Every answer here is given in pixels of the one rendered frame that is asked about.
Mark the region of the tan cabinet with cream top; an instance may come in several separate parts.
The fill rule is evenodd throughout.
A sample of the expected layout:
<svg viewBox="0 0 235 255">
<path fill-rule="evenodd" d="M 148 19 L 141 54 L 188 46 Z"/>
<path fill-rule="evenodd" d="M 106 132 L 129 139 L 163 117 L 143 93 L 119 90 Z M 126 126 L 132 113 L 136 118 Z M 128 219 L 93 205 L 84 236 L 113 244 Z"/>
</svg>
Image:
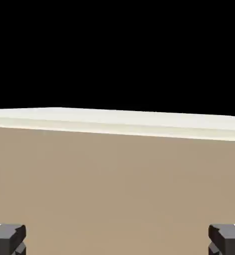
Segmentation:
<svg viewBox="0 0 235 255">
<path fill-rule="evenodd" d="M 0 224 L 26 255 L 209 255 L 235 224 L 235 117 L 0 109 Z"/>
</svg>

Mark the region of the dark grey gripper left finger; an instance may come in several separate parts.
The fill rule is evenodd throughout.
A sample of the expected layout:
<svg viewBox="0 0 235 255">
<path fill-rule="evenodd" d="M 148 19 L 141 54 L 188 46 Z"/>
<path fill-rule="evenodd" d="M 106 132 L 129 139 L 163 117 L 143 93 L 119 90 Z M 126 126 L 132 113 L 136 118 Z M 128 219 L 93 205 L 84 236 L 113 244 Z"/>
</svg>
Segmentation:
<svg viewBox="0 0 235 255">
<path fill-rule="evenodd" d="M 26 255 L 26 226 L 0 224 L 0 255 Z"/>
</svg>

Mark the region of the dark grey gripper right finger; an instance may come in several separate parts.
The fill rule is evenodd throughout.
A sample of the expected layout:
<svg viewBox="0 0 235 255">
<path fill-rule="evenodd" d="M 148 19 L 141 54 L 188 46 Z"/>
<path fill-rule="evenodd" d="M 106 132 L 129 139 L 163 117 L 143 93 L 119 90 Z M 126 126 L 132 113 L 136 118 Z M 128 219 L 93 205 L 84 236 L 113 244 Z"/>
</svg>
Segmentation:
<svg viewBox="0 0 235 255">
<path fill-rule="evenodd" d="M 235 255 L 235 224 L 210 224 L 209 255 Z"/>
</svg>

